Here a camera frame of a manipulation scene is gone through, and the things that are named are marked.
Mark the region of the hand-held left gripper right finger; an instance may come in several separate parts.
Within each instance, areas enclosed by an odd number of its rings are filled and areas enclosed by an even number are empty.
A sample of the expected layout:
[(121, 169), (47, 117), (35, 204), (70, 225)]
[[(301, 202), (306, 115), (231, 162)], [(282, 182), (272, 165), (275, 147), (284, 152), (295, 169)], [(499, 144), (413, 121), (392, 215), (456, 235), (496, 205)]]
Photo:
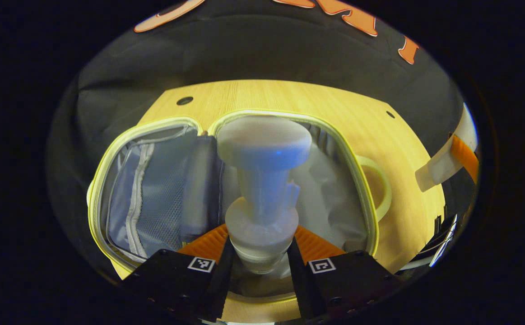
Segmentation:
[(298, 226), (287, 250), (305, 322), (347, 320), (398, 292), (403, 282), (367, 251), (346, 252)]

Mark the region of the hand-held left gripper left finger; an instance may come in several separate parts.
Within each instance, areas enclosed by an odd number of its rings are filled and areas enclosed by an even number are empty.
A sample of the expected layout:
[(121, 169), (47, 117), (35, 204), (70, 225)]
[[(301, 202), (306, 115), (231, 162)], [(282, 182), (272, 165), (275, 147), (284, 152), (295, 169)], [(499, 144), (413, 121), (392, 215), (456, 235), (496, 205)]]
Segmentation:
[(234, 257), (222, 224), (179, 251), (160, 249), (122, 285), (178, 320), (215, 322), (223, 314)]

